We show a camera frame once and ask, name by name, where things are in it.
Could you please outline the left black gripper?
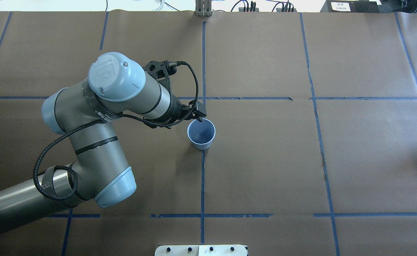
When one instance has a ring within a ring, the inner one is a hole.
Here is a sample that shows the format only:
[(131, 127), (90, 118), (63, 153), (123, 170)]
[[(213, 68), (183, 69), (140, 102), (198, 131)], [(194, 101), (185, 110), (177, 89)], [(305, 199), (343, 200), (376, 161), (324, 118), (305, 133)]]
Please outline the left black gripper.
[(169, 109), (163, 117), (163, 127), (171, 127), (176, 123), (192, 119), (202, 123), (206, 116), (206, 106), (199, 100), (192, 100), (189, 105), (184, 105), (176, 96), (171, 94)]

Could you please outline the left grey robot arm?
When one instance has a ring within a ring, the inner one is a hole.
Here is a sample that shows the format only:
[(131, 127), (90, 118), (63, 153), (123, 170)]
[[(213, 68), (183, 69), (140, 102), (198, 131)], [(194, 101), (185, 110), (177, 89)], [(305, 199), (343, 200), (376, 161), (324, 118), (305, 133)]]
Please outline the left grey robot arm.
[(41, 107), (59, 138), (36, 159), (32, 178), (0, 191), (0, 234), (94, 200), (115, 205), (136, 190), (112, 122), (130, 118), (167, 128), (206, 116), (195, 71), (184, 60), (144, 67), (122, 53), (100, 55), (83, 81), (59, 90)]

